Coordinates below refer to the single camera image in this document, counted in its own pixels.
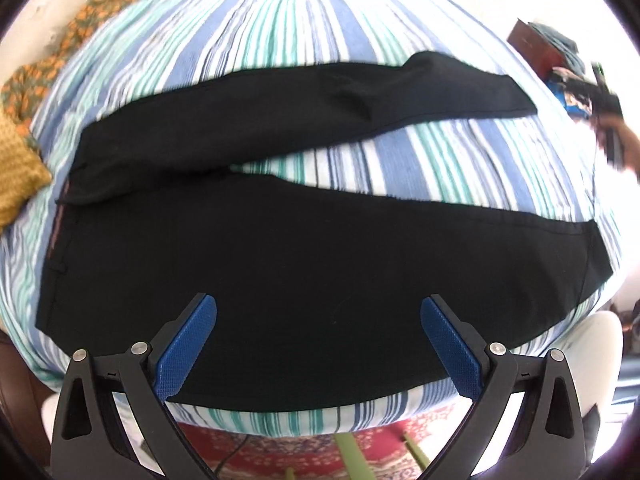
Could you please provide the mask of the person right hand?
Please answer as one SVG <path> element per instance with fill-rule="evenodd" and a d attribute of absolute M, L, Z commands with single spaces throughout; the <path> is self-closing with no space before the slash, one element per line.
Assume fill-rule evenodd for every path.
<path fill-rule="evenodd" d="M 602 148 L 605 148 L 605 131 L 613 129 L 617 133 L 624 151 L 625 168 L 632 170 L 636 176 L 638 176 L 640 171 L 639 137 L 625 124 L 622 118 L 615 115 L 600 115 L 596 118 L 594 124 L 596 125 L 596 131 Z"/>

